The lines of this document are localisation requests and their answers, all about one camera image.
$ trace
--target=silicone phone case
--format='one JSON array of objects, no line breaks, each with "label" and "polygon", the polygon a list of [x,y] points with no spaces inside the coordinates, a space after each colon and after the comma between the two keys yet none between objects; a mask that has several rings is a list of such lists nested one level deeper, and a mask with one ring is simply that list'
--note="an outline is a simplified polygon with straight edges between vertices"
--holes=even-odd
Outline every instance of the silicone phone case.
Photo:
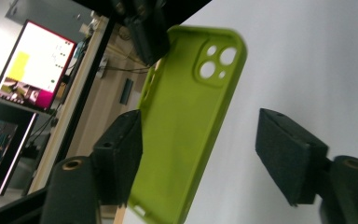
[{"label": "silicone phone case", "polygon": [[246,60],[228,29],[174,26],[139,108],[144,155],[129,206],[146,223],[183,223]]}]

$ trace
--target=monitor screen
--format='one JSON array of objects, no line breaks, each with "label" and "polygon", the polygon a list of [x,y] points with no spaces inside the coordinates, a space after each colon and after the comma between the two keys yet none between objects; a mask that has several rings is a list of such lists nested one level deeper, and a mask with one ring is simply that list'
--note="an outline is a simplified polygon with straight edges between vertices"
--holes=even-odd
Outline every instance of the monitor screen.
[{"label": "monitor screen", "polygon": [[0,195],[19,160],[37,114],[0,101]]},{"label": "monitor screen", "polygon": [[27,21],[0,76],[0,98],[50,109],[76,43]]}]

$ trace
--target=lime green phone case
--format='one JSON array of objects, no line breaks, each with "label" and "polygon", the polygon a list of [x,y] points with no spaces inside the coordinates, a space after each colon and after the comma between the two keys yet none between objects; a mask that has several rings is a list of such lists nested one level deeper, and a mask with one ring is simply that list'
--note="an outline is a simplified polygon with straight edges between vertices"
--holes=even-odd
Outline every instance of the lime green phone case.
[{"label": "lime green phone case", "polygon": [[227,29],[175,26],[139,108],[144,154],[129,206],[146,223],[183,223],[246,60]]}]

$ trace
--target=white backdrop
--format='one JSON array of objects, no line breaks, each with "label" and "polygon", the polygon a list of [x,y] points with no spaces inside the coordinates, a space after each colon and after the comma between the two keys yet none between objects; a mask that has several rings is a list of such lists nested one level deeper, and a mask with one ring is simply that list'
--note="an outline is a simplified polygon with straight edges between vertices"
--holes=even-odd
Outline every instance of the white backdrop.
[{"label": "white backdrop", "polygon": [[186,223],[320,223],[320,200],[290,207],[257,157],[258,110],[358,158],[358,1],[213,0],[186,24],[232,28],[249,50]]}]

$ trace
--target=computer monitor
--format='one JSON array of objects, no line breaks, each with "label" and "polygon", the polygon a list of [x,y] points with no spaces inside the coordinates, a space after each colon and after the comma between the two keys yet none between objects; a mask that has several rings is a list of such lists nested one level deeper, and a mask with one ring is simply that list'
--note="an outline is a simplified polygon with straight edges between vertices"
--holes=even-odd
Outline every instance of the computer monitor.
[{"label": "computer monitor", "polygon": [[0,101],[0,195],[5,193],[37,114]]},{"label": "computer monitor", "polygon": [[76,43],[27,21],[0,76],[0,98],[48,111]]}]

